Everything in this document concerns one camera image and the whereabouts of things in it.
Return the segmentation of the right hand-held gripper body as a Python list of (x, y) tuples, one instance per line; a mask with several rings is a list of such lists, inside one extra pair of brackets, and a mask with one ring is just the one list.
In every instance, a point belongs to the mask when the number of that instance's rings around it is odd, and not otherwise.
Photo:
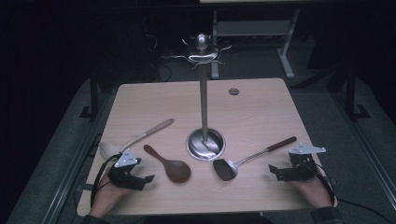
[(314, 147), (300, 143), (296, 148), (289, 150), (290, 168), (278, 170), (282, 181), (305, 181), (318, 173), (314, 154), (325, 153), (325, 147)]

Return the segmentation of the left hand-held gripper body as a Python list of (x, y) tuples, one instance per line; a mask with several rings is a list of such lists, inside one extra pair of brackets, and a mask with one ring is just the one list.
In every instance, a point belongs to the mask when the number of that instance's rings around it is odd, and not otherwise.
[(117, 161), (112, 165), (108, 173), (111, 183), (119, 188), (142, 190), (146, 183), (145, 179), (131, 174), (134, 169), (136, 156), (129, 149), (125, 149)]

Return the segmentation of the brown wooden spoon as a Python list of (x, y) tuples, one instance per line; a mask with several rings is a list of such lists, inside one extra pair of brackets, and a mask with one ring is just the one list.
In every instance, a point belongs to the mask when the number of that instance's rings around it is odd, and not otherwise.
[(190, 179), (191, 168), (186, 162), (167, 160), (149, 145), (144, 145), (143, 149), (163, 164), (165, 173), (171, 182), (181, 184)]

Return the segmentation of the white ladle with beige handle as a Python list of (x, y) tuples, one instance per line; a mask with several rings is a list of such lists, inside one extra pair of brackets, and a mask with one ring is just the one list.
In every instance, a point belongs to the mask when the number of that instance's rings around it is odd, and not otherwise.
[(99, 152), (104, 159), (109, 159), (111, 156), (117, 155), (120, 152), (123, 152), (125, 149), (127, 149), (131, 145), (137, 143), (138, 141), (140, 141), (140, 140), (142, 140), (142, 139), (144, 139), (144, 138), (146, 138), (160, 130), (163, 130), (164, 128), (170, 126), (174, 122), (175, 122), (174, 119), (167, 119), (167, 120), (161, 122), (160, 124), (156, 125), (155, 127), (147, 130), (144, 133), (141, 133), (137, 137), (129, 140), (128, 142), (126, 142), (122, 145), (114, 145), (114, 144), (110, 144), (107, 142), (100, 142), (99, 143)]

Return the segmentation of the metal spatula with brown handle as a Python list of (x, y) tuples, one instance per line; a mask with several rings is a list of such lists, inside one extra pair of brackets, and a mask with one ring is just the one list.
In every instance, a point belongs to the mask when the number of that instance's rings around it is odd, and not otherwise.
[(229, 181), (229, 180), (232, 180), (235, 177), (237, 177), (239, 167), (242, 164), (244, 164), (245, 162), (250, 161), (254, 158), (257, 158), (265, 153), (269, 153), (269, 152), (272, 152), (272, 151), (279, 149), (281, 147), (287, 146), (287, 145), (294, 143), (296, 141), (297, 141), (296, 136), (290, 137), (288, 139), (285, 139), (285, 140), (280, 141), (276, 144), (273, 144), (273, 145), (267, 147), (266, 149), (261, 150), (260, 152), (250, 155), (250, 156), (242, 159), (241, 161), (237, 161), (237, 162), (234, 162), (231, 160), (226, 160), (226, 159), (214, 160), (212, 162), (213, 168), (215, 169), (216, 174), (218, 175), (218, 177), (221, 180)]

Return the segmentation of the metal utensil rack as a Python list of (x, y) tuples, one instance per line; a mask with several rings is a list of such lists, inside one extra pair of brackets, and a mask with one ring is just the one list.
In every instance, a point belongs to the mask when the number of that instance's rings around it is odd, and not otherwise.
[(169, 59), (184, 59), (192, 64), (192, 69), (199, 76), (201, 127), (192, 131), (186, 140), (188, 153), (198, 161), (213, 161), (225, 149), (224, 136), (216, 129), (208, 127), (208, 66), (219, 63), (219, 49), (212, 43), (209, 35), (200, 33), (191, 42), (182, 40), (186, 46), (181, 55), (169, 56)]

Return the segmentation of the person's right hand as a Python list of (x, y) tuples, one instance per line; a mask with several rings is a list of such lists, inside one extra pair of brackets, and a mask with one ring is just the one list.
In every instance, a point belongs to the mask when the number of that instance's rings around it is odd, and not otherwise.
[(328, 191), (316, 176), (306, 181), (290, 181), (290, 184), (296, 187), (315, 209), (333, 206)]

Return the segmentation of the person's left hand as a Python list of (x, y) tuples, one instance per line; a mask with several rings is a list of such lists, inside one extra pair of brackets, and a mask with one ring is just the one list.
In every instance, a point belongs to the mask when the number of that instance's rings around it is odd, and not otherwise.
[(115, 186), (108, 177), (109, 169), (106, 169), (97, 190), (89, 216), (105, 218), (106, 215), (132, 191), (130, 189)]

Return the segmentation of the black metal stand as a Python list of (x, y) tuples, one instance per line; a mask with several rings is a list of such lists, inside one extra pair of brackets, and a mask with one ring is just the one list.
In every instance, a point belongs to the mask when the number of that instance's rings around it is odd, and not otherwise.
[(98, 83), (95, 72), (92, 72), (90, 75), (90, 106), (84, 106), (80, 117), (88, 118), (90, 121), (93, 121), (98, 113), (99, 104), (98, 104)]
[(355, 104), (356, 74), (351, 65), (346, 68), (346, 113), (352, 121), (369, 119), (371, 116), (363, 105)]

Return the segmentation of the aluminium frame rail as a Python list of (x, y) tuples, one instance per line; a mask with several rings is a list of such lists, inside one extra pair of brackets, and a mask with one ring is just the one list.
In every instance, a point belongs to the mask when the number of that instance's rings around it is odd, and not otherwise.
[(99, 110), (92, 118), (82, 118), (80, 113), (91, 101), (85, 91), (79, 91), (61, 120), (49, 144), (45, 160), (46, 184), (54, 184), (49, 195), (49, 204), (39, 224), (57, 224), (71, 197), (75, 182), (84, 167), (94, 140), (100, 139), (104, 130), (115, 92), (99, 94)]
[(340, 113), (342, 114), (342, 117), (345, 120), (348, 128), (353, 132), (353, 135), (361, 146), (363, 153), (369, 161), (369, 164), (382, 190), (384, 190), (389, 202), (396, 210), (396, 184), (391, 180), (388, 172), (375, 154), (373, 146), (364, 135), (358, 122), (350, 117), (346, 112), (342, 98), (337, 93), (332, 93), (332, 99), (335, 101), (337, 108), (340, 110)]

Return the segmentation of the white metal table frame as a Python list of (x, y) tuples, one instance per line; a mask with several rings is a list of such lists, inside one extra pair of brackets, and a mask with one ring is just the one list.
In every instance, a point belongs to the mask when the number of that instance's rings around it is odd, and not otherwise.
[(217, 43), (219, 37), (228, 36), (281, 36), (284, 38), (283, 46), (277, 49), (278, 59), (281, 62), (287, 78), (293, 79), (294, 73), (287, 57), (290, 41), (297, 24), (300, 9), (294, 9), (289, 20), (270, 21), (221, 21), (218, 12), (213, 13), (213, 42)]

